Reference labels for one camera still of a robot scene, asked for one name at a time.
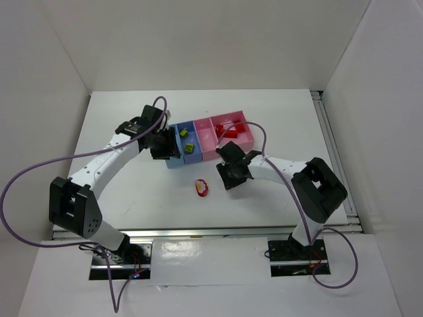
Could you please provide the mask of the small red lego brick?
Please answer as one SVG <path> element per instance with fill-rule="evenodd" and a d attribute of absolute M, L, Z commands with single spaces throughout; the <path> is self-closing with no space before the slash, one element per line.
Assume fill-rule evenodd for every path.
<path fill-rule="evenodd" d="M 220 138 L 223 134 L 223 132 L 225 131 L 225 128 L 223 125 L 217 124 L 215 126 L 215 132 L 218 138 Z"/>

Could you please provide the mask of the red stepped lego brick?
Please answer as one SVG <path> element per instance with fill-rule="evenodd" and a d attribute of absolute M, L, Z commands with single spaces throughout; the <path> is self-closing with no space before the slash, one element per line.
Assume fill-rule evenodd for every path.
<path fill-rule="evenodd" d="M 236 138 L 238 138 L 238 131 L 236 129 L 228 129 L 228 130 L 225 130 L 221 134 L 221 137 L 222 138 L 236 139 Z"/>

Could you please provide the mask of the lime green lego brick front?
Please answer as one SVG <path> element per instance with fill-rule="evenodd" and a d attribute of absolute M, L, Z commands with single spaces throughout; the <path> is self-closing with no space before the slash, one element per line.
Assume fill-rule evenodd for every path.
<path fill-rule="evenodd" d="M 193 144 L 193 143 L 187 143 L 185 145 L 185 147 L 184 147 L 184 152 L 187 155 L 190 155 L 190 154 L 192 154 L 194 152 L 194 149 L 195 149 L 195 144 Z"/>

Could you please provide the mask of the red flower printed lego piece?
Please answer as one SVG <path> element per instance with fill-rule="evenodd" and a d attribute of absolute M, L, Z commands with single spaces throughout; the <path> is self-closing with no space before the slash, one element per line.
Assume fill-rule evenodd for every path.
<path fill-rule="evenodd" d="M 209 192 L 208 184 L 203 179 L 197 179 L 195 181 L 196 192 L 200 197 L 206 197 Z"/>

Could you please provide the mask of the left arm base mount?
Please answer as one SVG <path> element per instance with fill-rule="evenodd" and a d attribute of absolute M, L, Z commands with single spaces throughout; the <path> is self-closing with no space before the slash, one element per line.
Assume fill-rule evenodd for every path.
<path fill-rule="evenodd" d="M 129 256 L 126 260 L 122 260 L 109 250 L 106 250 L 112 280 L 123 281 L 130 275 L 134 276 L 133 279 L 138 280 L 147 280 L 151 278 L 153 243 L 142 241 L 137 245 L 139 248 L 138 251 L 134 255 Z M 106 281 L 108 279 L 106 260 L 99 248 L 83 244 L 79 249 L 80 251 L 90 252 L 92 255 L 89 280 Z"/>

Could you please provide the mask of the lime green lego brick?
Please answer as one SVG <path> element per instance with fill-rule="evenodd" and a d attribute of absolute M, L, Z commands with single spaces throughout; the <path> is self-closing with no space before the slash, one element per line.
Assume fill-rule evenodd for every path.
<path fill-rule="evenodd" d="M 184 152 L 187 155 L 190 155 L 190 154 L 192 154 L 194 152 L 194 149 L 195 149 L 195 144 L 193 144 L 193 143 L 187 143 L 185 145 L 185 147 L 184 147 Z"/>
<path fill-rule="evenodd" d="M 180 132 L 180 137 L 181 137 L 182 139 L 187 138 L 187 137 L 188 137 L 188 131 L 187 131 L 186 129 L 183 129 L 183 130 Z"/>

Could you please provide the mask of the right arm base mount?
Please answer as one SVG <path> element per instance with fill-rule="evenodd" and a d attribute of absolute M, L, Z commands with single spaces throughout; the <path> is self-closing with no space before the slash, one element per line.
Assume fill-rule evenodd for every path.
<path fill-rule="evenodd" d="M 271 277 L 301 277 L 330 275 L 330 264 L 325 242 L 318 238 L 314 245 L 301 250 L 294 246 L 288 235 L 267 236 L 264 257 L 270 264 Z"/>

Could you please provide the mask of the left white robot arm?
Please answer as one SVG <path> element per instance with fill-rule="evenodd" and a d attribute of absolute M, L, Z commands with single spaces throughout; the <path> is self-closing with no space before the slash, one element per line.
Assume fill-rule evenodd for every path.
<path fill-rule="evenodd" d="M 77 236 L 102 246 L 101 256 L 118 263 L 143 257 L 144 251 L 127 234 L 115 229 L 102 216 L 98 199 L 108 183 L 132 159 L 148 149 L 155 160 L 178 158 L 171 113 L 146 105 L 140 116 L 121 123 L 107 146 L 82 169 L 50 184 L 49 220 Z"/>

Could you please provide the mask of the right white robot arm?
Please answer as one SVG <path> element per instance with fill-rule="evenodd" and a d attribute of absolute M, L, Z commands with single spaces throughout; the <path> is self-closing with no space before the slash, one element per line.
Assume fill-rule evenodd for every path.
<path fill-rule="evenodd" d="M 330 216 L 348 197 L 342 182 L 321 158 L 291 161 L 255 150 L 245 153 L 232 141 L 215 151 L 222 160 L 216 168 L 226 190 L 247 180 L 267 180 L 288 189 L 300 214 L 298 225 L 289 234 L 288 246 L 298 255 L 314 245 Z"/>

